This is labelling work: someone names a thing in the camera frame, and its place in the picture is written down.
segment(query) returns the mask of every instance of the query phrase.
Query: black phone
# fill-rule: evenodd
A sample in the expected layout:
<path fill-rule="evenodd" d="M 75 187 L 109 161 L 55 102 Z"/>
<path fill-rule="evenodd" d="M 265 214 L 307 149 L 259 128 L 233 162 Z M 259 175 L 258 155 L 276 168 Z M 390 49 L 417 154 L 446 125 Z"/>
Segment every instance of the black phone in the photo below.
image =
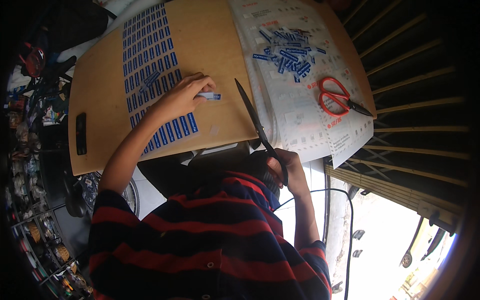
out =
<path fill-rule="evenodd" d="M 77 155 L 87 154 L 87 135 L 86 135 L 87 114 L 81 113 L 77 116 L 75 124 L 75 135 L 77 140 Z"/>

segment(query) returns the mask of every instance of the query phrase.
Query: car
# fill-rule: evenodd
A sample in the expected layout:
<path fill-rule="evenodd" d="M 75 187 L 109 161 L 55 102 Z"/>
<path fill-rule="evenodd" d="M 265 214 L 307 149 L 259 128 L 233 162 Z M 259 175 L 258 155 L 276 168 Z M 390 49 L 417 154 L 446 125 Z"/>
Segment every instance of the car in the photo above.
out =
<path fill-rule="evenodd" d="M 445 235 L 445 230 L 430 225 L 428 219 L 420 217 L 412 242 L 402 257 L 401 265 L 408 268 L 413 262 L 422 261 L 437 248 Z"/>

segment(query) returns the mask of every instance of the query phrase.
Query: black cable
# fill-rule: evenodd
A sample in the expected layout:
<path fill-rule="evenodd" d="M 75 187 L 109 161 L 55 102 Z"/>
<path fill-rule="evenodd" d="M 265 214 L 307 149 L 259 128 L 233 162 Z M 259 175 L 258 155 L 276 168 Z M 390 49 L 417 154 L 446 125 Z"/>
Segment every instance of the black cable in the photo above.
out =
<path fill-rule="evenodd" d="M 315 190 L 315 191 L 310 191 L 310 193 L 313 192 L 323 192 L 323 191 L 337 191 L 337 192 L 342 192 L 344 193 L 348 201 L 350 202 L 350 210 L 351 210 L 351 217 L 350 217 L 350 245 L 348 246 L 348 259 L 347 259 L 347 278 L 345 279 L 345 296 L 343 297 L 344 300 L 347 300 L 348 298 L 348 285 L 349 285 L 349 279 L 350 279 L 350 258 L 352 256 L 352 241 L 353 241 L 353 204 L 352 200 L 350 199 L 350 196 L 348 195 L 348 192 L 340 189 L 334 189 L 334 188 L 328 188 L 328 189 L 322 189 L 322 190 Z M 287 201 L 283 202 L 279 207 L 273 210 L 275 212 L 277 209 L 281 208 L 288 202 L 290 202 L 292 199 L 288 199 Z"/>

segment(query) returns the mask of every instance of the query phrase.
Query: sticker sheet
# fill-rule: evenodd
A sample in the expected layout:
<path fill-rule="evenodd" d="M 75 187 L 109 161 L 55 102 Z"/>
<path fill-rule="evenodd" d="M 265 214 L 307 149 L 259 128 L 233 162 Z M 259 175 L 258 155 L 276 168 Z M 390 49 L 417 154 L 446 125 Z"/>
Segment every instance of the sticker sheet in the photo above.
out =
<path fill-rule="evenodd" d="M 332 155 L 334 168 L 341 165 L 373 136 L 373 121 L 353 110 L 334 118 L 319 105 L 318 83 L 327 76 L 339 80 L 353 102 L 365 104 L 322 18 L 298 0 L 229 3 L 251 85 L 267 91 L 254 90 L 253 97 L 269 141 L 297 152 L 302 162 Z M 292 65 L 297 58 L 309 61 Z M 327 83 L 325 88 L 336 91 Z M 342 110 L 331 99 L 324 102 L 332 112 Z"/>
<path fill-rule="evenodd" d="M 182 79 L 165 5 L 157 4 L 123 25 L 123 76 L 132 129 L 149 107 Z M 160 126 L 144 154 L 199 135 L 193 113 Z"/>

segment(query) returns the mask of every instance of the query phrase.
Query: scissors blade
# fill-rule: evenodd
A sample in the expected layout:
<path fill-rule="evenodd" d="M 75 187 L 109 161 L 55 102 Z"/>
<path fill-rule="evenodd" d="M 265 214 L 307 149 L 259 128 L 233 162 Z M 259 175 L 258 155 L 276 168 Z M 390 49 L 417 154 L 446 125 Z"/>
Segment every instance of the scissors blade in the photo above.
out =
<path fill-rule="evenodd" d="M 368 111 L 368 109 L 364 108 L 363 106 L 353 102 L 352 100 L 349 100 L 348 101 L 348 106 L 350 107 L 350 109 L 353 109 L 354 111 L 356 112 L 359 112 L 365 116 L 370 116 L 370 117 L 373 117 L 372 113 L 370 113 Z"/>
<path fill-rule="evenodd" d="M 245 90 L 241 86 L 241 84 L 238 82 L 238 80 L 235 78 L 235 83 L 237 84 L 237 88 L 240 92 L 240 96 L 243 100 L 243 103 L 245 104 L 245 107 L 247 108 L 248 114 L 250 115 L 250 119 L 252 119 L 252 122 L 255 126 L 255 129 L 258 133 L 258 136 L 260 137 L 260 140 L 262 142 L 266 142 L 266 135 L 263 130 L 262 124 L 260 123 L 260 119 L 258 118 L 257 113 L 255 112 L 255 109 L 252 106 L 252 103 L 250 102 L 250 99 L 247 96 L 247 93 L 245 93 Z"/>

